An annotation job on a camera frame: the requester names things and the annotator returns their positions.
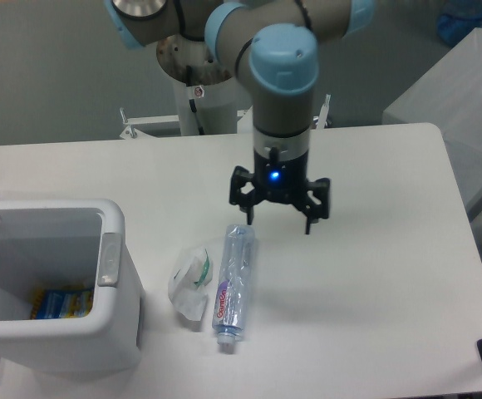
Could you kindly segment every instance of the toothpaste label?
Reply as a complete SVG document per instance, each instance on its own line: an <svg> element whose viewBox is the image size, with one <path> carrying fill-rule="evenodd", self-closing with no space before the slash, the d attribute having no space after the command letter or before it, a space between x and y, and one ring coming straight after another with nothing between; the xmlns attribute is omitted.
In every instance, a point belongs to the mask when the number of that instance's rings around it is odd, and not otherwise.
<svg viewBox="0 0 482 399"><path fill-rule="evenodd" d="M229 281L223 281L217 288L217 298L215 299L214 323L221 324L226 313L228 303Z"/></svg>

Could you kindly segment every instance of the blue cloth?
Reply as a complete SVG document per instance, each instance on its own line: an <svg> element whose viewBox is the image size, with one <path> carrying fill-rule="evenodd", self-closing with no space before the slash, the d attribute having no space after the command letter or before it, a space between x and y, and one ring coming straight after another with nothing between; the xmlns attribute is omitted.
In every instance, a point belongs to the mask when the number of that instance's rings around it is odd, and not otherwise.
<svg viewBox="0 0 482 399"><path fill-rule="evenodd" d="M455 46L476 27L482 27L482 0L448 0L437 20L437 33Z"/></svg>

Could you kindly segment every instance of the item inside bin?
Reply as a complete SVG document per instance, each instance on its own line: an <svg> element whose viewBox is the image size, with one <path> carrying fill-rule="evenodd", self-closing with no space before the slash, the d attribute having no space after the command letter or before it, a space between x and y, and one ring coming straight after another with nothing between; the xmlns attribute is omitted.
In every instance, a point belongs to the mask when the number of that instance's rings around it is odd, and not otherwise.
<svg viewBox="0 0 482 399"><path fill-rule="evenodd" d="M34 300L31 319L83 318L93 306L93 288L46 289Z"/></svg>

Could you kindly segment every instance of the light blue joint cap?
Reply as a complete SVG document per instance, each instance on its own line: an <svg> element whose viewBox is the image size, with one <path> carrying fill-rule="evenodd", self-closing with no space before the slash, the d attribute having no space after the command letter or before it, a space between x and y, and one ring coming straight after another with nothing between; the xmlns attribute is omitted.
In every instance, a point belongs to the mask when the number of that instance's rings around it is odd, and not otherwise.
<svg viewBox="0 0 482 399"><path fill-rule="evenodd" d="M215 8L206 22L204 40L217 61L219 61L217 57L217 37L219 37L223 22L233 10L237 10L240 7L246 6L239 2L226 2Z"/></svg>
<svg viewBox="0 0 482 399"><path fill-rule="evenodd" d="M352 0L350 22L345 36L359 31L372 21L374 16L374 0Z"/></svg>
<svg viewBox="0 0 482 399"><path fill-rule="evenodd" d="M119 36L125 43L126 48L130 48L131 50L135 50L136 48L143 48L143 45L139 43L132 33L126 28L125 24L121 21L119 14L114 9L114 6L111 3L111 0L105 0L105 7L110 14L111 20L113 21L114 25L116 25L117 31L119 32Z"/></svg>
<svg viewBox="0 0 482 399"><path fill-rule="evenodd" d="M318 78L317 39L289 23L265 27L252 41L248 63L266 89L283 96L302 94Z"/></svg>

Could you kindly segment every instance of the gray wall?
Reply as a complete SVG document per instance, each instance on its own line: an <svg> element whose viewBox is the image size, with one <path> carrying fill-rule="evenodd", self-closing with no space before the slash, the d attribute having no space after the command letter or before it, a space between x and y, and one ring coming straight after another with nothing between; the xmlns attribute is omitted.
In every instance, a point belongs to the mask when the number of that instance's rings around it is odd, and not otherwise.
<svg viewBox="0 0 482 399"><path fill-rule="evenodd" d="M381 123L442 58L440 4L380 0L364 32L322 46L316 103L332 93L335 126ZM0 2L0 145L115 139L120 106L129 117L176 113L154 46L126 50L101 0Z"/></svg>

